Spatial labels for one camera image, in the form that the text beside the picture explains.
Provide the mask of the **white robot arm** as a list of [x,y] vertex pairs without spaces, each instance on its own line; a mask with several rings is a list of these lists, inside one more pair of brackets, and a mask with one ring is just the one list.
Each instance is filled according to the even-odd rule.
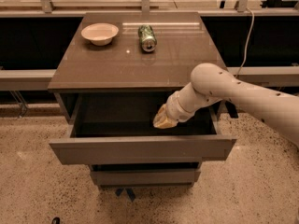
[[219,100],[232,103],[299,146],[298,96],[241,81],[213,63],[201,63],[192,70],[191,81],[168,97],[153,126],[173,128]]

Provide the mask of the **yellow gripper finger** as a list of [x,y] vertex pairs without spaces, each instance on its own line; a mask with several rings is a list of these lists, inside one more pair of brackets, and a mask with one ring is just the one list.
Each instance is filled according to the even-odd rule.
[[157,114],[154,117],[154,120],[163,120],[163,119],[168,119],[167,114],[166,114],[166,104],[163,104],[160,109],[158,110]]
[[176,120],[172,119],[163,119],[163,120],[155,120],[153,121],[153,126],[157,129],[169,129],[174,128],[178,125]]

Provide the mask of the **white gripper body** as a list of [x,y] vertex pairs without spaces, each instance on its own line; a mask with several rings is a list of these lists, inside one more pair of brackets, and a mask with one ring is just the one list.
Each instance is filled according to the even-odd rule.
[[175,122],[186,122],[191,117],[194,116],[194,112],[188,112],[186,111],[179,103],[178,101],[179,94],[177,91],[175,91],[173,94],[171,94],[165,104],[165,112],[167,117]]

